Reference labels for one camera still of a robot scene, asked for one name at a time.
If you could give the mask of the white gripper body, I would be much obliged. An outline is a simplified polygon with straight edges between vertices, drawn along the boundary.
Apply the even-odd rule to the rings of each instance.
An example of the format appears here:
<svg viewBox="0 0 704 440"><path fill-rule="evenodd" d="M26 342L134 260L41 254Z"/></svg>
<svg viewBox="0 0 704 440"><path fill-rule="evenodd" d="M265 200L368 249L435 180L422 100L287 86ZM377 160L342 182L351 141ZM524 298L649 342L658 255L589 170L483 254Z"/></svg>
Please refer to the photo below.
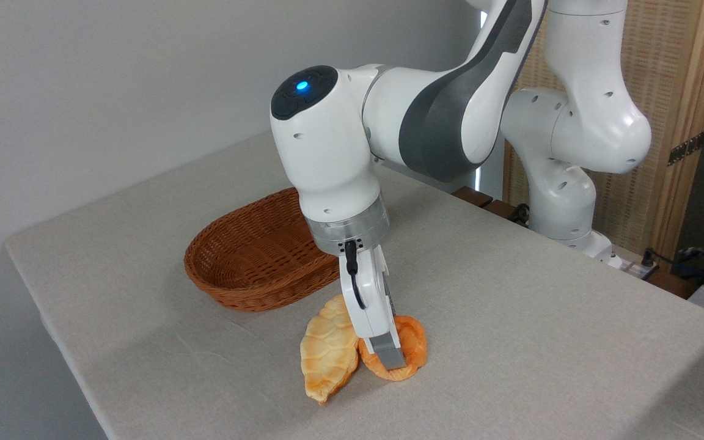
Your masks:
<svg viewBox="0 0 704 440"><path fill-rule="evenodd" d="M389 298L386 276L389 274L380 245L364 249L361 243L345 243L340 254L343 298L350 322L363 339L393 332L394 310Z"/></svg>

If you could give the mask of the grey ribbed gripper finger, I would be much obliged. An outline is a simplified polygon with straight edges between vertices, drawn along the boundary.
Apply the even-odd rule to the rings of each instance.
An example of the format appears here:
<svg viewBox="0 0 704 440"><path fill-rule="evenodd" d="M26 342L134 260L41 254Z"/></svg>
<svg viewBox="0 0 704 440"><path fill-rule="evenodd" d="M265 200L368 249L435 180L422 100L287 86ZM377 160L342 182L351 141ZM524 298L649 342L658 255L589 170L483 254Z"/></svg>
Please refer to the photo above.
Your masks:
<svg viewBox="0 0 704 440"><path fill-rule="evenodd" d="M396 370L407 367L405 357L403 357L397 337L393 332L375 336L367 339L369 352L379 359L385 370Z"/></svg>

